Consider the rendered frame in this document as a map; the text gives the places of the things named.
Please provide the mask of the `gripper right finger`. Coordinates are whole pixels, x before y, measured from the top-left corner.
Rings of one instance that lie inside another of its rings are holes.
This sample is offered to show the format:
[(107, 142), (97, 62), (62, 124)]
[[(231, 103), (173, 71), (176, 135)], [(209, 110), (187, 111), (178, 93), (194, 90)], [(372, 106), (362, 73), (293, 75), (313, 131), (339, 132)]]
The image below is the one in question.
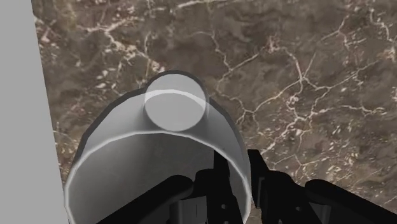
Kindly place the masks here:
[(304, 186), (268, 168), (258, 150), (247, 151), (251, 191), (263, 224), (397, 224), (397, 214), (322, 179)]

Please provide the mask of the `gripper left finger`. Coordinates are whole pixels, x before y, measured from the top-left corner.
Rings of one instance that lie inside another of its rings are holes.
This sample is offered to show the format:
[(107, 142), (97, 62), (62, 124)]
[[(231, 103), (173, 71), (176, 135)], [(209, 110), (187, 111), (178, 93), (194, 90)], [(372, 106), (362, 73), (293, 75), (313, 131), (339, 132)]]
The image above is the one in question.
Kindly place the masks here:
[(228, 161), (214, 152), (212, 169), (191, 180), (173, 175), (97, 224), (244, 224), (230, 185)]

